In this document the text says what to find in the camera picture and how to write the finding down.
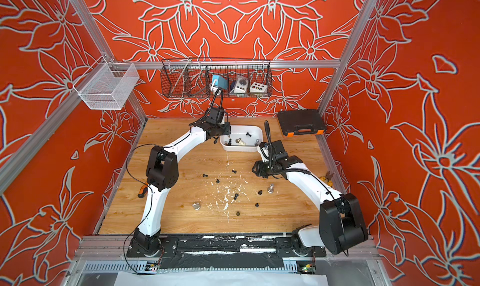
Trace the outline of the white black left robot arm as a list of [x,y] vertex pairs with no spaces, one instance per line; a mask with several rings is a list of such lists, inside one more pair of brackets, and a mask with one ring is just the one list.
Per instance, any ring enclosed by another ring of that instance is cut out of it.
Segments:
[[221,136],[228,136],[231,124],[223,107],[224,91],[219,88],[207,111],[189,124],[189,130],[171,143],[153,145],[146,167],[146,182],[142,194],[146,205],[140,223],[132,231],[129,253],[137,256],[155,256],[161,252],[161,217],[170,190],[179,177],[179,161],[198,145]]

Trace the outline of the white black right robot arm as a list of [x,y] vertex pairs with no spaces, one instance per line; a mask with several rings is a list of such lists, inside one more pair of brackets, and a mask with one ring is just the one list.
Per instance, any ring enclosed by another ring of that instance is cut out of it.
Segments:
[[301,190],[317,207],[319,223],[305,225],[292,233],[297,251],[323,247],[333,255],[350,255],[350,249],[368,240],[360,201],[351,193],[342,193],[310,171],[295,155],[289,156],[280,140],[271,140],[270,124],[264,122],[266,142],[257,147],[261,160],[252,172],[262,178],[283,178]]

